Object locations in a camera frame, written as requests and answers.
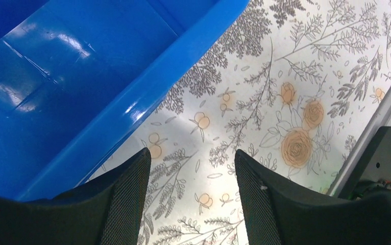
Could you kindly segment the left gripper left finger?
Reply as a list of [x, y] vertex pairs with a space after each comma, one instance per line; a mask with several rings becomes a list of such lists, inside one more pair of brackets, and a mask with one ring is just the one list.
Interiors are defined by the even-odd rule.
[[150, 168], [145, 148], [52, 199], [0, 197], [0, 244], [137, 244]]

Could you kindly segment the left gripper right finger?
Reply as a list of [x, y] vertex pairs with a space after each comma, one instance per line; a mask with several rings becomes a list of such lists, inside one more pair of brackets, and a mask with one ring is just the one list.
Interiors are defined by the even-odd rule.
[[391, 191], [358, 201], [303, 187], [235, 153], [249, 244], [391, 244]]

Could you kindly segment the blue plastic divided bin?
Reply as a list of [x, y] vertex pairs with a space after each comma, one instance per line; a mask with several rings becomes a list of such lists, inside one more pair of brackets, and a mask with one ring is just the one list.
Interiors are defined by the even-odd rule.
[[0, 197], [86, 181], [247, 1], [0, 1]]

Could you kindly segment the floral tablecloth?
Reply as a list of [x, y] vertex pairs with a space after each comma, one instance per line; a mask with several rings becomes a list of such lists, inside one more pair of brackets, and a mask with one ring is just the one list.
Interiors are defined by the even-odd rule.
[[250, 1], [95, 172], [152, 165], [136, 244], [249, 244], [235, 153], [327, 194], [391, 88], [391, 1]]

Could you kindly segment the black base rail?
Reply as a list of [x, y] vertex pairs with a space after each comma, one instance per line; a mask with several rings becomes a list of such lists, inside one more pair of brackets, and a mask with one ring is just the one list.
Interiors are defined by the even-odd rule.
[[328, 194], [346, 199], [370, 186], [391, 187], [391, 87]]

